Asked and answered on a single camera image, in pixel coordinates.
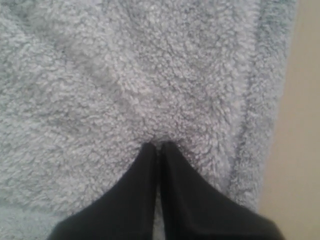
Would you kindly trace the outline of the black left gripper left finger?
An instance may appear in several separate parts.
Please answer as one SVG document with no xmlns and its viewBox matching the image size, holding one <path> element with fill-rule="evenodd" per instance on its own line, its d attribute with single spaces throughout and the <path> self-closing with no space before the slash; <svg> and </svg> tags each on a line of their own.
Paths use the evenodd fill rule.
<svg viewBox="0 0 320 240">
<path fill-rule="evenodd" d="M 129 170 L 101 198 L 57 224 L 50 240 L 151 240 L 157 151 L 142 145 Z"/>
</svg>

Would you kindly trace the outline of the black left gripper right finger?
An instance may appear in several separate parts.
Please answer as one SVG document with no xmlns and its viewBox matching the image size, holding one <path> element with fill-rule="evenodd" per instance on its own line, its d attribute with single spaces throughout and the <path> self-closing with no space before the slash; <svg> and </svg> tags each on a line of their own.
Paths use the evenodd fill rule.
<svg viewBox="0 0 320 240">
<path fill-rule="evenodd" d="M 283 240 L 277 225 L 213 188 L 173 142 L 160 152 L 160 196 L 167 240 Z"/>
</svg>

